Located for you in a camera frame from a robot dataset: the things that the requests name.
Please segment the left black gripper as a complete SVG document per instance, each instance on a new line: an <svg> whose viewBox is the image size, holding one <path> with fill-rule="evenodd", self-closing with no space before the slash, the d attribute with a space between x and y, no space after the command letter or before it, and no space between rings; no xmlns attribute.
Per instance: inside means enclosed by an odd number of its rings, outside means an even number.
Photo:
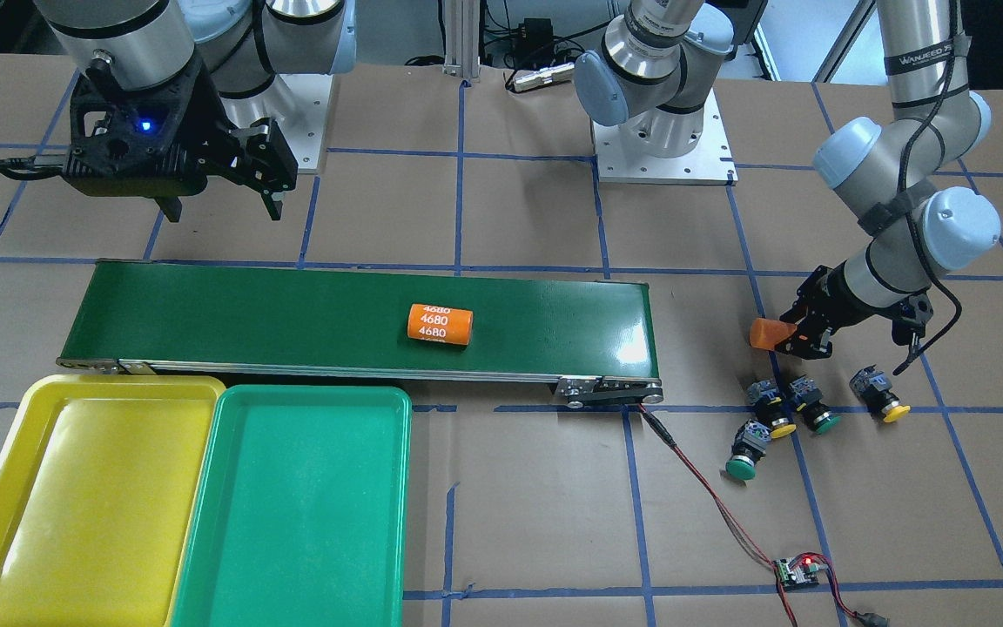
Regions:
<svg viewBox="0 0 1003 627"><path fill-rule="evenodd" d="M819 266L801 283L791 308L780 314L779 320L790 337L778 342L773 350L800 360L828 360L832 355L831 335L872 316L892 321L896 345L917 349L933 314L925 290L900 296L887 308L874 308L860 301L846 285L843 266Z"/></svg>

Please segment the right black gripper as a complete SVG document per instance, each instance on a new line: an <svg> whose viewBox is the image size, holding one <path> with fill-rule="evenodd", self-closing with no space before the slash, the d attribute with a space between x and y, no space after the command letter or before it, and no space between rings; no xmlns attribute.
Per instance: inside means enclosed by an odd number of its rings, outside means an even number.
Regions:
<svg viewBox="0 0 1003 627"><path fill-rule="evenodd" d="M171 223L182 215L180 199L202 193L211 175L258 192L270 219L282 219L284 194L296 184L298 163L279 124L235 126L200 58L139 91L119 86L114 60L92 59L73 87L69 118L66 153L0 159L0 173L59 176L89 196L143 196Z"/></svg>

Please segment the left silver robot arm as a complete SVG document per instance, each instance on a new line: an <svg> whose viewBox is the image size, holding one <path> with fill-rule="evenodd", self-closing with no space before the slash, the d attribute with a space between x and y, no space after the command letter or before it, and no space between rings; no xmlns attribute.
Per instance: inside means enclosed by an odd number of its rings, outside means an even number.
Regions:
<svg viewBox="0 0 1003 627"><path fill-rule="evenodd" d="M812 160L871 241L835 267L817 267L791 309L753 322L753 347L824 360L838 330L880 316L914 361L931 346L928 290L1000 237L988 199L964 187L940 190L931 179L978 146L992 123L968 83L960 4L879 1L877 11L894 119L855 118ZM602 126L700 131L704 100L731 47L728 17L702 1L633 1L610 20L600 46L576 61L575 91Z"/></svg>

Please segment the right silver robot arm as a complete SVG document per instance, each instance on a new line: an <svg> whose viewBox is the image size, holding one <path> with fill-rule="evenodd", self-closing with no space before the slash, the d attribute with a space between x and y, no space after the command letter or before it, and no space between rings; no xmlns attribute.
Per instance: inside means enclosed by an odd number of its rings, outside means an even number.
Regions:
<svg viewBox="0 0 1003 627"><path fill-rule="evenodd" d="M58 176L88 196L140 196L171 222L219 176L281 219L315 167L314 102L289 76L329 77L357 60L352 1L39 1L81 71L64 153L0 159L15 181Z"/></svg>

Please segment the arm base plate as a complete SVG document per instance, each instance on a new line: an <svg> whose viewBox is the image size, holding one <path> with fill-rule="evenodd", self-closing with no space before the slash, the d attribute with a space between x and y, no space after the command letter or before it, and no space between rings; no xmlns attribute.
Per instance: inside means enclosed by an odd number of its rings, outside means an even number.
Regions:
<svg viewBox="0 0 1003 627"><path fill-rule="evenodd" d="M605 182L732 185L739 179L714 91L690 114L646 111L621 125L593 122L590 131Z"/></svg>
<svg viewBox="0 0 1003 627"><path fill-rule="evenodd" d="M318 174L324 163L335 87L334 75L278 75L258 95L223 97L222 103L228 119L239 128L250 127L262 118L275 119L296 158L299 172Z"/></svg>

